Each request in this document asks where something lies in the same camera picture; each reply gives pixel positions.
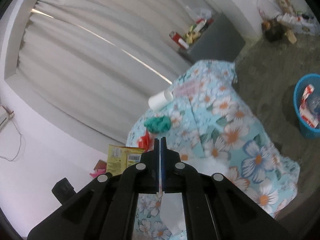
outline light blue blanket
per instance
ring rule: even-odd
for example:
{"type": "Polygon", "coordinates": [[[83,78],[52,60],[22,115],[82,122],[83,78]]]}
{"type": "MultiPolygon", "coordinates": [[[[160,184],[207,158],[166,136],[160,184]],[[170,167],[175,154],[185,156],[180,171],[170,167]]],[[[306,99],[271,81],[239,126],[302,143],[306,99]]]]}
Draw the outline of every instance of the light blue blanket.
{"type": "MultiPolygon", "coordinates": [[[[197,62],[169,88],[173,102],[160,113],[148,110],[132,128],[126,145],[138,146],[146,118],[167,115],[171,129],[151,134],[150,140],[165,136],[167,147],[179,152],[182,161],[214,158],[227,167],[230,181],[274,217],[296,196],[300,167],[279,154],[232,88],[234,67],[221,61],[197,62]]],[[[160,194],[139,197],[135,234],[156,240],[185,238],[185,232],[172,236],[160,220],[160,207],[160,194]]]]}

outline red cloth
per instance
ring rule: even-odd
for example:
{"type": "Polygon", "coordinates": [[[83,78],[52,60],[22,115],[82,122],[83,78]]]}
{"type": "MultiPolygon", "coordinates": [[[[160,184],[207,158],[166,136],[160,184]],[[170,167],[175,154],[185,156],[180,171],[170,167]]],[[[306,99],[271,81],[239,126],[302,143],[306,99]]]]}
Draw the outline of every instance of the red cloth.
{"type": "Polygon", "coordinates": [[[144,152],[147,152],[148,150],[153,150],[153,145],[154,136],[150,135],[146,129],[145,135],[138,139],[138,147],[144,149],[144,152]]]}

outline white curtain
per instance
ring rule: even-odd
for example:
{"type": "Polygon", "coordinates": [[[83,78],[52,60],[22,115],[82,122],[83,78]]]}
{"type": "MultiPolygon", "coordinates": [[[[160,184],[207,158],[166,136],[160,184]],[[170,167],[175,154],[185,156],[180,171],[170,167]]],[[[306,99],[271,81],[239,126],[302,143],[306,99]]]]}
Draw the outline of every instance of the white curtain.
{"type": "Polygon", "coordinates": [[[60,110],[125,142],[148,98],[189,68],[169,38],[192,23],[186,5],[182,0],[38,0],[17,74],[60,110]]]}

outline electrical wire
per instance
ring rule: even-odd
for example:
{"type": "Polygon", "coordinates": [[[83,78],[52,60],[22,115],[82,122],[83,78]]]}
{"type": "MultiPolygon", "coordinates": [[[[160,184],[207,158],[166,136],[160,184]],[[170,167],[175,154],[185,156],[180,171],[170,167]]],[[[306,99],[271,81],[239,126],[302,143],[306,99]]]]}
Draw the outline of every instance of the electrical wire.
{"type": "Polygon", "coordinates": [[[20,153],[20,149],[21,149],[21,145],[22,145],[22,138],[24,138],[24,137],[23,137],[23,134],[22,134],[22,133],[19,131],[19,129],[17,128],[17,126],[16,126],[16,124],[14,123],[14,121],[13,121],[12,119],[10,119],[10,121],[12,121],[14,127],[16,128],[18,134],[20,135],[20,145],[19,145],[19,149],[18,149],[18,152],[17,152],[16,156],[15,156],[13,159],[9,159],[9,158],[4,157],[4,156],[0,156],[0,159],[4,159],[4,160],[7,160],[7,161],[9,161],[9,162],[13,162],[13,161],[18,157],[18,155],[19,155],[19,153],[20,153]]]}

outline clutter on floor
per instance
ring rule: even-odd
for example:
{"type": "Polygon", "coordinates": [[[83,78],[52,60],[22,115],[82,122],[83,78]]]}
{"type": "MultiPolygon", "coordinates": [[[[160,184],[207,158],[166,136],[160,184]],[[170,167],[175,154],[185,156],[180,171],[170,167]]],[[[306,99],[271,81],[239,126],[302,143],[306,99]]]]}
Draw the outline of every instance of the clutter on floor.
{"type": "Polygon", "coordinates": [[[189,49],[189,45],[186,43],[186,41],[181,37],[179,33],[173,31],[173,32],[170,32],[169,36],[181,48],[189,49]]]}
{"type": "Polygon", "coordinates": [[[300,83],[296,111],[292,100],[301,77],[320,73],[320,36],[297,34],[297,39],[293,45],[286,40],[258,41],[236,65],[238,84],[235,87],[281,155],[297,161],[301,167],[298,195],[277,217],[294,237],[308,226],[320,207],[320,140],[306,139],[301,128],[305,128],[307,134],[311,128],[299,119],[303,91],[315,82],[308,78],[300,83]]]}
{"type": "MultiPolygon", "coordinates": [[[[198,171],[203,170],[208,160],[214,162],[208,173],[224,174],[275,216],[297,194],[300,168],[279,154],[259,120],[232,88],[236,80],[234,68],[233,63],[222,61],[197,62],[169,88],[174,95],[171,103],[157,113],[148,110],[136,122],[126,145],[152,149],[151,138],[165,136],[168,149],[178,152],[182,161],[198,171]],[[145,120],[161,115],[170,117],[170,130],[150,134],[145,120]]],[[[142,195],[138,205],[148,206],[160,199],[142,195]]],[[[151,221],[151,231],[154,221],[161,221],[158,212],[148,216],[143,209],[137,211],[137,217],[140,221],[151,221]]],[[[139,226],[136,221],[137,234],[139,226]]]]}
{"type": "Polygon", "coordinates": [[[277,4],[273,0],[257,0],[263,19],[262,31],[268,41],[280,40],[283,32],[292,44],[297,41],[295,34],[320,35],[320,25],[314,15],[296,11],[290,0],[276,1],[277,4]]]}

